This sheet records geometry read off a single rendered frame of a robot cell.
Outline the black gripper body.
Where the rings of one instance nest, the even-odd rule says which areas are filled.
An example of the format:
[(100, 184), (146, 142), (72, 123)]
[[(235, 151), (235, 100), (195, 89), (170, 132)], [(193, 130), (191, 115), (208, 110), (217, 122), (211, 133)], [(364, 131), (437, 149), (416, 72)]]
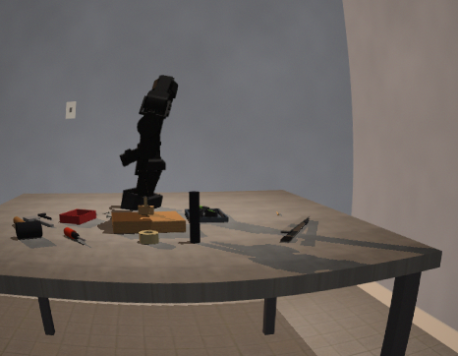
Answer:
[(143, 162), (137, 161), (137, 168), (142, 171), (166, 170), (166, 162), (160, 156), (160, 138), (140, 139), (143, 146)]

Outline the red open tray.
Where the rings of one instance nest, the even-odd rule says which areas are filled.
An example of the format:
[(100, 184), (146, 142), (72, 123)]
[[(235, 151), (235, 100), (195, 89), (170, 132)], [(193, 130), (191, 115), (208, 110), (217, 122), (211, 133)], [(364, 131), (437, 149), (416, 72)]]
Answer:
[(96, 210), (74, 209), (61, 213), (59, 216), (60, 222), (62, 223), (83, 224), (90, 220), (96, 219)]

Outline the red-handled screwdriver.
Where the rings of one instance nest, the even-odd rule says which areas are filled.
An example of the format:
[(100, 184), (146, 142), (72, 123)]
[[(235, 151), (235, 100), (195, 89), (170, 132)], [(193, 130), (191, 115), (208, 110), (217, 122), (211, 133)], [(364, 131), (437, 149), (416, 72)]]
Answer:
[(84, 238), (80, 237), (80, 235), (73, 229), (66, 227), (64, 229), (64, 234), (72, 239), (81, 239), (83, 241), (86, 241)]

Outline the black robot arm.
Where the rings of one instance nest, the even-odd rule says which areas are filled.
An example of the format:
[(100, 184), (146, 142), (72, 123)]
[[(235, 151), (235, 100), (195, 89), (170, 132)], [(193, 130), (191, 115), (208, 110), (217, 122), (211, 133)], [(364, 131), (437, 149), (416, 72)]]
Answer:
[[(175, 98), (178, 89), (178, 84), (175, 81), (173, 83), (173, 81), (173, 77), (164, 75), (159, 76), (159, 78), (153, 83), (152, 89), (154, 90), (150, 90), (147, 96), (144, 96), (143, 103), (139, 112), (139, 114), (143, 115), (143, 117), (138, 122), (137, 127), (138, 132), (141, 135), (141, 139), (147, 139), (154, 136), (158, 131), (159, 125), (161, 130), (163, 119), (166, 119), (166, 117), (169, 116), (172, 105), (171, 103), (173, 98)], [(160, 130), (154, 138), (160, 138)], [(143, 147), (141, 147), (141, 144), (138, 144), (138, 148), (135, 150), (131, 150), (129, 148), (125, 150), (125, 156), (124, 154), (120, 155), (120, 158), (123, 166), (127, 166), (135, 161), (139, 161), (139, 158), (140, 162), (143, 162)], [(137, 189), (134, 191), (134, 193), (151, 197), (148, 195), (144, 176), (138, 171), (139, 169), (142, 168), (140, 167), (137, 169), (136, 166), (135, 175), (138, 175), (139, 178)]]

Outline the black mallet with wooden handle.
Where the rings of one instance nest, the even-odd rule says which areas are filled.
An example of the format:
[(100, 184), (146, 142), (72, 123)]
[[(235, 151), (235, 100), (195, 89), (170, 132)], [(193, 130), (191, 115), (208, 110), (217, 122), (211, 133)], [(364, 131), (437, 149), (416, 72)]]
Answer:
[(16, 234), (18, 239), (42, 237), (42, 226), (40, 220), (23, 221), (15, 216), (13, 219), (16, 223)]

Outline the orange wooden board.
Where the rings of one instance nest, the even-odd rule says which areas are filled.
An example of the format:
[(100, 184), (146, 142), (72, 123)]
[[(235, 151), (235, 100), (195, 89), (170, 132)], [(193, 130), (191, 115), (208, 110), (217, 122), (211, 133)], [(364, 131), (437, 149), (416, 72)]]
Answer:
[(113, 233), (139, 233), (144, 230), (158, 233), (186, 232), (186, 220), (177, 211), (112, 212)]

